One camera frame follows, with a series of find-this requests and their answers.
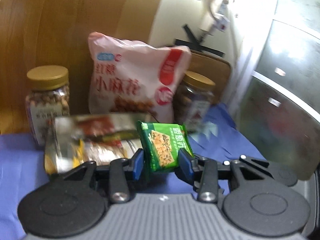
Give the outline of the green cracker packet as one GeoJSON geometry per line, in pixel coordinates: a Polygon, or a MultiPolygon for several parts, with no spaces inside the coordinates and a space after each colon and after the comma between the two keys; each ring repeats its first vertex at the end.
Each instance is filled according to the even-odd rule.
{"type": "Polygon", "coordinates": [[[138,121],[136,127],[151,172],[169,172],[178,167],[180,149],[194,156],[185,126],[138,121]]]}

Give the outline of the dark sheep-print tin box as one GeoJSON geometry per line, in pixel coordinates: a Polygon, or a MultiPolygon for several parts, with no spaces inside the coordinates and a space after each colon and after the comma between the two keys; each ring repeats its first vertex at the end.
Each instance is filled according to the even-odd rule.
{"type": "Polygon", "coordinates": [[[47,174],[65,173],[86,161],[98,166],[130,159],[141,148],[138,121],[152,122],[149,113],[61,116],[49,124],[44,148],[47,174]]]}

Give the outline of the blue patterned tablecloth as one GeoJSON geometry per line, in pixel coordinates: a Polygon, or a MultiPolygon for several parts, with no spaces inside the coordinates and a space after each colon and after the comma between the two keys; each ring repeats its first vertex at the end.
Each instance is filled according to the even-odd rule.
{"type": "MultiPolygon", "coordinates": [[[[219,162],[241,155],[263,156],[237,129],[224,104],[213,106],[204,119],[202,133],[188,137],[194,153],[219,162]]],[[[21,239],[25,232],[17,206],[29,192],[48,182],[43,152],[29,133],[1,136],[1,239],[21,239]]]]}

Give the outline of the left gold-lid nut jar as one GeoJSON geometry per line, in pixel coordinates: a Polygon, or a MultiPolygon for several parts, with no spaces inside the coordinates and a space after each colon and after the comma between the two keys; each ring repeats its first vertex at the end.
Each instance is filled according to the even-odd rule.
{"type": "Polygon", "coordinates": [[[56,117],[69,115],[69,71],[46,65],[27,72],[30,91],[25,97],[29,127],[35,143],[45,145],[48,126],[56,117]]]}

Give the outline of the gold-lid nut jar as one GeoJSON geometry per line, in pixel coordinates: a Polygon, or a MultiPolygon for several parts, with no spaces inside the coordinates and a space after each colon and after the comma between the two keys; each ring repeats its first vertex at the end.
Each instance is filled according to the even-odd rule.
{"type": "Polygon", "coordinates": [[[35,143],[45,145],[48,126],[56,117],[69,115],[69,71],[46,65],[27,72],[30,91],[25,97],[29,127],[35,143]]]}
{"type": "Polygon", "coordinates": [[[172,102],[174,120],[195,132],[214,101],[215,83],[196,72],[186,71],[172,102]]]}

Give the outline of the right gold-lid nut jar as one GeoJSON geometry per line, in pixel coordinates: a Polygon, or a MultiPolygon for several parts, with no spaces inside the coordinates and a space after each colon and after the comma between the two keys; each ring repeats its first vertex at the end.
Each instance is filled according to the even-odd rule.
{"type": "Polygon", "coordinates": [[[195,132],[214,101],[215,83],[196,72],[186,71],[172,102],[174,120],[195,132]]]}

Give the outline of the pink twisted-dough snack bag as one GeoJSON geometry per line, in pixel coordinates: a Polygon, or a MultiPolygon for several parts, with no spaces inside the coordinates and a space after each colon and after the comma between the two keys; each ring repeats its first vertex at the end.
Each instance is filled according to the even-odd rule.
{"type": "Polygon", "coordinates": [[[187,46],[155,48],[93,32],[88,47],[94,64],[90,113],[146,112],[173,122],[172,100],[191,60],[187,46]]]}

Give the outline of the brown wooden board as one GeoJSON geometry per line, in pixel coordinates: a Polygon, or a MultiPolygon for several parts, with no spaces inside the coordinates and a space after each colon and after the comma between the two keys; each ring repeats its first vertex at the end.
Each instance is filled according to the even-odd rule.
{"type": "Polygon", "coordinates": [[[191,62],[188,70],[199,73],[215,83],[212,104],[219,103],[231,76],[232,68],[229,62],[220,57],[191,50],[191,62]]]}

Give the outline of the white power strip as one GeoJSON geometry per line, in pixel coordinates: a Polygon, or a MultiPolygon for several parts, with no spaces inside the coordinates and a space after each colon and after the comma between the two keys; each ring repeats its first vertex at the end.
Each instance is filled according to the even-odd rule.
{"type": "Polygon", "coordinates": [[[204,34],[213,36],[216,30],[224,32],[229,25],[229,19],[225,16],[229,0],[209,0],[208,9],[200,23],[200,29],[204,34]]]}

